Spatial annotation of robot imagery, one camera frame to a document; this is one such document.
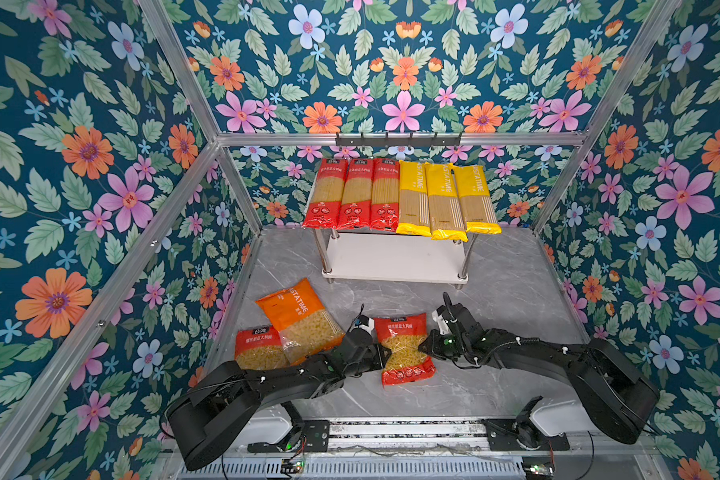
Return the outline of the red macaroni bag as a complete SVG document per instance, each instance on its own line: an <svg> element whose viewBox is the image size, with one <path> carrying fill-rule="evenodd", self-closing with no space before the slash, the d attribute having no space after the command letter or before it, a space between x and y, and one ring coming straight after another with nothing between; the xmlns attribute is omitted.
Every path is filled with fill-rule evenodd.
<svg viewBox="0 0 720 480"><path fill-rule="evenodd" d="M272 326L238 331L234 360L248 370L267 371L288 365L279 333Z"/></svg>

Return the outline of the red fusilli bag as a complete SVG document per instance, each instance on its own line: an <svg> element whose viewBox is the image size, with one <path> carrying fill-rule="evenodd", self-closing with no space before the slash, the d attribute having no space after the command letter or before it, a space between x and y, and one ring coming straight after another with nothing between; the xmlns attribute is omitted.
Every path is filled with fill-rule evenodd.
<svg viewBox="0 0 720 480"><path fill-rule="evenodd" d="M376 319L375 330L380 344L391 351L382 371L383 386L413 383L435 375L431 357L419 350L428 336L425 313Z"/></svg>

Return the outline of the red spaghetti bag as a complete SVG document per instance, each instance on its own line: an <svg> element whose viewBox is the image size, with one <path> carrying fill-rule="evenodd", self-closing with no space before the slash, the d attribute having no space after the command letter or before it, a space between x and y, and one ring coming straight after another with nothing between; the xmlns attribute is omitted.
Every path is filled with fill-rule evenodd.
<svg viewBox="0 0 720 480"><path fill-rule="evenodd" d="M370 224L374 161L350 162L339 209L337 229L365 228Z"/></svg>
<svg viewBox="0 0 720 480"><path fill-rule="evenodd" d="M345 159L329 158L322 161L302 223L305 228L337 226L347 170L348 161Z"/></svg>
<svg viewBox="0 0 720 480"><path fill-rule="evenodd" d="M395 231L399 221L400 165L394 159L375 159L371 191L370 228Z"/></svg>

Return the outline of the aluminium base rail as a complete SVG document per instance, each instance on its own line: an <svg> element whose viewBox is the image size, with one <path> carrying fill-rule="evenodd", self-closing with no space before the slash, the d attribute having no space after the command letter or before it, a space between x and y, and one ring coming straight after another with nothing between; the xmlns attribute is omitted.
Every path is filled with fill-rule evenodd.
<svg viewBox="0 0 720 480"><path fill-rule="evenodd" d="M248 453L246 447L258 442L275 443L292 426L306 420L327 420L331 423L328 452L341 449L350 451L376 451L389 453L393 450L455 450L459 455L474 454L510 454L546 455L550 452L562 455L584 455L593 453L604 455L651 454L657 451L653 440L644 435L632 445L618 443L599 431L573 431L565 434L570 443L569 451L554 451L551 448L541 451L496 452L489 448L486 428L478 417L411 417L411 418L333 418L333 419L297 419L285 414L276 415L266 412L254 416L233 441L223 456L232 454L286 454L286 453Z"/></svg>

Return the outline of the white two-tier shelf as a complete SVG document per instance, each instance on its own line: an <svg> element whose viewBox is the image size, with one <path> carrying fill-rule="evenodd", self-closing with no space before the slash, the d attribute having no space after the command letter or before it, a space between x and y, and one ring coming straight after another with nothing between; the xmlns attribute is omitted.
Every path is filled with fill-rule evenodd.
<svg viewBox="0 0 720 480"><path fill-rule="evenodd" d="M453 284L468 281L470 255L482 234L468 241L433 240L370 228L313 229L323 277L336 279Z"/></svg>

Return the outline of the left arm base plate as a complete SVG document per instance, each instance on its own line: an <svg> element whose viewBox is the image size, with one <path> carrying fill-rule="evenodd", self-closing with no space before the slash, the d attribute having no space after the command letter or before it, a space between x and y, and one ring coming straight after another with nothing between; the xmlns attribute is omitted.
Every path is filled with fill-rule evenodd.
<svg viewBox="0 0 720 480"><path fill-rule="evenodd" d="M328 451L331 423L327 420L298 422L275 443L249 444L248 453L324 453Z"/></svg>

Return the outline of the yellow spaghetti bag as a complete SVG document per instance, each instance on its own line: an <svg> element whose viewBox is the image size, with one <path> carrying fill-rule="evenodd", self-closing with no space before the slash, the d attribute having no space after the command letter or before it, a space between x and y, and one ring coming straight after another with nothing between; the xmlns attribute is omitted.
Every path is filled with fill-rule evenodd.
<svg viewBox="0 0 720 480"><path fill-rule="evenodd" d="M426 172L422 163L399 162L397 234L431 236Z"/></svg>
<svg viewBox="0 0 720 480"><path fill-rule="evenodd" d="M499 235L502 228L492 203L484 169L479 165L453 166L461 213L468 233Z"/></svg>
<svg viewBox="0 0 720 480"><path fill-rule="evenodd" d="M451 167L428 163L425 165L425 174L432 239L467 242L466 226Z"/></svg>

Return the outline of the black hook rail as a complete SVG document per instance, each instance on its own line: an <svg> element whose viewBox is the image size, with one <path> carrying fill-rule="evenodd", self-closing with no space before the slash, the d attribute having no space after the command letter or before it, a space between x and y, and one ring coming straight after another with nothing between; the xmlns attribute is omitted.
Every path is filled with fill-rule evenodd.
<svg viewBox="0 0 720 480"><path fill-rule="evenodd" d="M389 147L413 147L425 149L432 147L458 146L462 142L461 134L440 133L353 133L336 134L334 136L337 146L371 147L382 149Z"/></svg>

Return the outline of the orange macaroni bag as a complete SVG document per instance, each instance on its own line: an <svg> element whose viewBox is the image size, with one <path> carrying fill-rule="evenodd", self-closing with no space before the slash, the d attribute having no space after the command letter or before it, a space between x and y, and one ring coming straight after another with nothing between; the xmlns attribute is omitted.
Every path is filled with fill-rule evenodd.
<svg viewBox="0 0 720 480"><path fill-rule="evenodd" d="M338 346L344 330L333 319L306 278L256 301L278 332L290 364Z"/></svg>

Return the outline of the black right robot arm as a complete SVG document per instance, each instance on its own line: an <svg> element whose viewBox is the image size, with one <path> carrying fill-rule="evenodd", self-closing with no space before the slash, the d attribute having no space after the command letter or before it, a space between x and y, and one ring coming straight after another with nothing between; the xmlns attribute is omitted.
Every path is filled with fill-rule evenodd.
<svg viewBox="0 0 720 480"><path fill-rule="evenodd" d="M554 343L485 328L448 294L434 312L432 329L418 350L464 369L515 369L570 385L594 426L609 438L634 444L660 399L658 388L608 341Z"/></svg>

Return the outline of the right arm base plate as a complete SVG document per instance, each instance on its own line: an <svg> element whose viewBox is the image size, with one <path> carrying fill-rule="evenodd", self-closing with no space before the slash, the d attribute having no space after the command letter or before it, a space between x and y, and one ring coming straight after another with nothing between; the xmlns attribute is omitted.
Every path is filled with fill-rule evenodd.
<svg viewBox="0 0 720 480"><path fill-rule="evenodd" d="M569 451L570 443L565 434L547 437L530 421L518 422L515 419L481 419L486 428L486 436L491 451L541 451L551 448L554 451Z"/></svg>

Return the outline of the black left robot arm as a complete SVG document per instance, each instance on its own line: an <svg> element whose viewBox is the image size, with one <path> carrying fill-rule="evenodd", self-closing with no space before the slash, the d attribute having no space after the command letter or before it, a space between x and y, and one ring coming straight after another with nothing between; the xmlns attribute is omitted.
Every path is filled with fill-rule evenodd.
<svg viewBox="0 0 720 480"><path fill-rule="evenodd" d="M259 371L222 363L165 410L185 467L196 471L220 458L259 410L328 395L349 378L383 370L391 355L371 333L355 329L298 365Z"/></svg>

